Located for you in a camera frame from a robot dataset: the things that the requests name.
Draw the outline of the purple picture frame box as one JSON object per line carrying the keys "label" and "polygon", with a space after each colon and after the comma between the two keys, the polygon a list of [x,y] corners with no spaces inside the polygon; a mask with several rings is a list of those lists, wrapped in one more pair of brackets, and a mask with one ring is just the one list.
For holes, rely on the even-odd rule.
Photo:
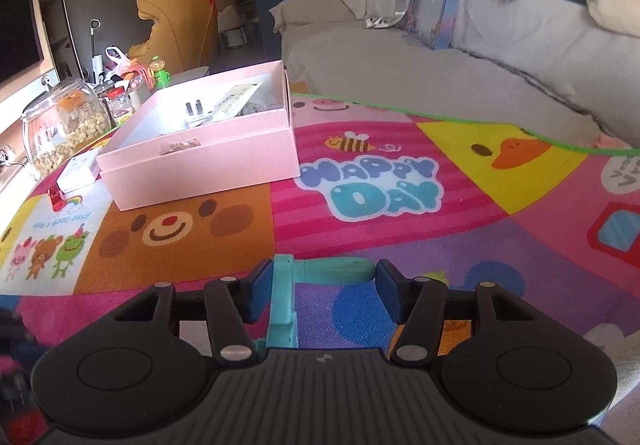
{"label": "purple picture frame box", "polygon": [[448,49],[460,0],[410,0],[405,32],[431,49]]}

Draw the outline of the small red-lid jar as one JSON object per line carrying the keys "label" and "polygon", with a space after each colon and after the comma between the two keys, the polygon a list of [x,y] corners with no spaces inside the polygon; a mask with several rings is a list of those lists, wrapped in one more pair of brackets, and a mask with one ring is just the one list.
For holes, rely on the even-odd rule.
{"label": "small red-lid jar", "polygon": [[114,87],[106,94],[107,106],[116,126],[128,121],[134,114],[129,94],[123,87]]}

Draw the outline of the grey sofa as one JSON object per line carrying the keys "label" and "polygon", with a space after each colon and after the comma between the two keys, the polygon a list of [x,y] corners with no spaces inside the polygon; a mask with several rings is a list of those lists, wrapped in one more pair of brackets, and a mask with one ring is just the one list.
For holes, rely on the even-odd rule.
{"label": "grey sofa", "polygon": [[448,49],[366,22],[396,0],[358,0],[354,18],[282,33],[288,76],[311,93],[427,116],[511,123],[570,145],[601,133],[639,142],[639,42],[562,0],[460,0]]}

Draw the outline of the black television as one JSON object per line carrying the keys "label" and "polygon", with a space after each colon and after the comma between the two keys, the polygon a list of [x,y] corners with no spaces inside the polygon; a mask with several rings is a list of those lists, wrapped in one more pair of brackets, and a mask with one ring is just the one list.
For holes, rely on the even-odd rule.
{"label": "black television", "polygon": [[42,58],[32,0],[1,0],[0,82],[40,64]]}

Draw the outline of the white plug adapter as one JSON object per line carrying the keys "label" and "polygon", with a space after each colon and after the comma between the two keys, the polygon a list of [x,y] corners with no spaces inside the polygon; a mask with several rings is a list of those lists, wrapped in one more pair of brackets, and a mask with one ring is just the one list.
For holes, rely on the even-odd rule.
{"label": "white plug adapter", "polygon": [[186,130],[204,125],[213,118],[213,113],[205,108],[201,99],[188,101],[184,107],[186,107],[186,115],[183,119],[183,125]]}

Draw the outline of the colourful cartoon play mat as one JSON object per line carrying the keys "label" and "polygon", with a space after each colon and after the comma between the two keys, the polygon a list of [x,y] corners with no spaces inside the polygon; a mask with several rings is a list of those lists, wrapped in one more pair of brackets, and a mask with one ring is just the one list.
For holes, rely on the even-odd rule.
{"label": "colourful cartoon play mat", "polygon": [[100,182],[59,192],[49,175],[2,228],[2,305],[55,344],[154,280],[195,290],[276,253],[495,281],[613,358],[604,428],[638,442],[637,150],[331,99],[292,113],[294,179],[122,211]]}

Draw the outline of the pink cardboard box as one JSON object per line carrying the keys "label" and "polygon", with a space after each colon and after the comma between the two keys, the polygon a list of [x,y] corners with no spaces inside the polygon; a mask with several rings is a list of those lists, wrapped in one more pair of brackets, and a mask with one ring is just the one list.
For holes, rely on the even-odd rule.
{"label": "pink cardboard box", "polygon": [[[235,85],[259,90],[235,117],[186,130],[184,104],[212,111]],[[299,176],[288,76],[282,61],[255,64],[154,93],[98,156],[122,211]]]}

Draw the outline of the beige pillow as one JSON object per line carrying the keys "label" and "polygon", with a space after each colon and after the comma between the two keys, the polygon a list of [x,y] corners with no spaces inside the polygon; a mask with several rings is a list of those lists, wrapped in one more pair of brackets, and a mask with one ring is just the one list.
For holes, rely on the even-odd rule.
{"label": "beige pillow", "polygon": [[640,0],[587,0],[588,12],[605,30],[638,38]]}

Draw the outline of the glass jar of nuts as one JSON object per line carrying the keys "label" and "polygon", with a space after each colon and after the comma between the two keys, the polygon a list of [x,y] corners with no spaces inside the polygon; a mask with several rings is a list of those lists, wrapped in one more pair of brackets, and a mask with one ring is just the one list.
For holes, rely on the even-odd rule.
{"label": "glass jar of nuts", "polygon": [[58,84],[22,113],[29,162],[45,178],[111,131],[112,121],[93,89],[81,79]]}

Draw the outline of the white cream tube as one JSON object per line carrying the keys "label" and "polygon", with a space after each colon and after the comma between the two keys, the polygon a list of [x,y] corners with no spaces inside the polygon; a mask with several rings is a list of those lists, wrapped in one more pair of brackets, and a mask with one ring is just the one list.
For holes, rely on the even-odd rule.
{"label": "white cream tube", "polygon": [[259,90],[259,87],[260,84],[257,82],[235,85],[224,98],[216,102],[210,112],[210,121],[224,122],[235,118]]}

